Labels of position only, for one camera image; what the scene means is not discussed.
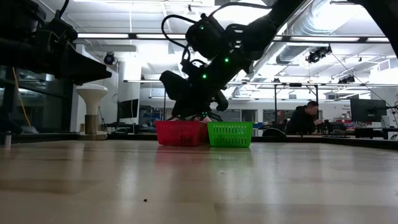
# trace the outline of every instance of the person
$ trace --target person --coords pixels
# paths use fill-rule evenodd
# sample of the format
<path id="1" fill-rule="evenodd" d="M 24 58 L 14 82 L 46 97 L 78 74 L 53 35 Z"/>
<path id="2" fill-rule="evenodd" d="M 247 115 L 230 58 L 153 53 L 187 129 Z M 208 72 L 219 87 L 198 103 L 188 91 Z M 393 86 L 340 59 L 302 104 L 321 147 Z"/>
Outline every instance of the person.
<path id="1" fill-rule="evenodd" d="M 315 126 L 322 124 L 322 120 L 315 120 L 319 104 L 310 101 L 306 106 L 298 106 L 287 123 L 286 134 L 313 134 Z"/>

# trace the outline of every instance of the red object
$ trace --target red object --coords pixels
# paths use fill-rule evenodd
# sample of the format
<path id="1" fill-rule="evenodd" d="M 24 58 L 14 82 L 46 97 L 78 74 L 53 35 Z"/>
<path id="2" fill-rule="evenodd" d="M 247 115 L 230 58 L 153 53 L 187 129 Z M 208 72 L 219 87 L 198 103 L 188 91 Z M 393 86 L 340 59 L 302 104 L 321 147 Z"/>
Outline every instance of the red object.
<path id="1" fill-rule="evenodd" d="M 208 139 L 207 124 L 200 121 L 155 121 L 155 128 L 164 146 L 199 146 Z"/>

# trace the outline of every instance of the white stool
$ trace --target white stool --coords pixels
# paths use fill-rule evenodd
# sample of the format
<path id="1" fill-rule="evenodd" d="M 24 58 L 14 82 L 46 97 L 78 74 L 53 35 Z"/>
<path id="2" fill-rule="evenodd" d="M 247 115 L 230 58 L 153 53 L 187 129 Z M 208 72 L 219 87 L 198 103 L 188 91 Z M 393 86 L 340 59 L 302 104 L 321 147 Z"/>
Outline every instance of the white stool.
<path id="1" fill-rule="evenodd" d="M 76 92 L 86 103 L 85 134 L 97 134 L 98 132 L 98 106 L 108 89 L 105 86 L 84 84 L 76 87 Z"/>

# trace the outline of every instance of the ceiling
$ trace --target ceiling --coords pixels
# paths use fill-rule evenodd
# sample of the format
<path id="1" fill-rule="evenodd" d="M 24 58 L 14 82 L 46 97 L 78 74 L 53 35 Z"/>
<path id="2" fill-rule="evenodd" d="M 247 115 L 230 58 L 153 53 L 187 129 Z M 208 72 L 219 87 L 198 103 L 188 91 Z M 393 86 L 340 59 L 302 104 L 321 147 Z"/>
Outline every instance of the ceiling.
<path id="1" fill-rule="evenodd" d="M 47 12 L 47 20 L 51 20 L 54 11 L 60 9 L 64 0 L 34 0 L 39 3 Z M 145 32 L 161 33 L 160 24 L 162 19 L 169 14 L 178 14 L 199 20 L 201 13 L 209 13 L 215 8 L 214 1 L 201 1 L 192 3 L 192 11 L 188 10 L 188 3 L 170 3 L 139 1 L 139 3 L 103 3 L 103 2 L 80 2 L 71 0 L 63 19 L 70 23 L 78 32 Z M 246 1 L 263 4 L 261 0 Z M 361 36 L 384 34 L 378 28 L 370 15 L 360 6 L 350 19 L 334 30 L 331 35 Z M 248 24 L 250 21 L 266 13 L 261 9 L 246 7 L 230 7 L 221 10 L 216 14 L 222 26 L 238 22 Z M 166 23 L 166 32 L 185 33 L 190 24 L 178 19 L 170 19 Z M 128 46 L 136 46 L 137 52 L 142 61 L 142 74 L 150 78 L 157 78 L 156 75 L 164 70 L 178 71 L 178 63 L 181 58 L 181 48 L 168 43 L 165 40 L 90 40 L 81 42 L 96 50 L 89 51 L 95 57 L 102 57 L 105 51 L 104 46 L 125 46 L 126 52 L 118 56 L 129 54 Z M 332 44 L 334 55 L 308 67 L 304 60 L 308 51 L 298 56 L 289 66 L 285 65 L 261 65 L 257 75 L 270 82 L 275 76 L 284 79 L 283 82 L 337 82 L 339 77 L 349 73 L 343 73 L 347 68 L 356 68 L 357 76 L 366 81 L 369 76 L 369 69 L 378 62 L 385 61 L 387 57 L 395 56 L 389 44 Z"/>

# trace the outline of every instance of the plastic basket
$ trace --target plastic basket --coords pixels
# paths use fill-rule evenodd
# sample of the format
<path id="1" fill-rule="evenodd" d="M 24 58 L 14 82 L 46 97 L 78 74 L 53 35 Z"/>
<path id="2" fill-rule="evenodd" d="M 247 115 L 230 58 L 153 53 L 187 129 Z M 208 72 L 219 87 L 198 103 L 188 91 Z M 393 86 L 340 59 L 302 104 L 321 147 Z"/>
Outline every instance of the plastic basket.
<path id="1" fill-rule="evenodd" d="M 164 146 L 199 146 L 208 139 L 207 125 L 199 121 L 155 121 L 155 127 Z"/>
<path id="2" fill-rule="evenodd" d="M 207 123 L 210 145 L 214 147 L 249 147 L 253 122 Z"/>

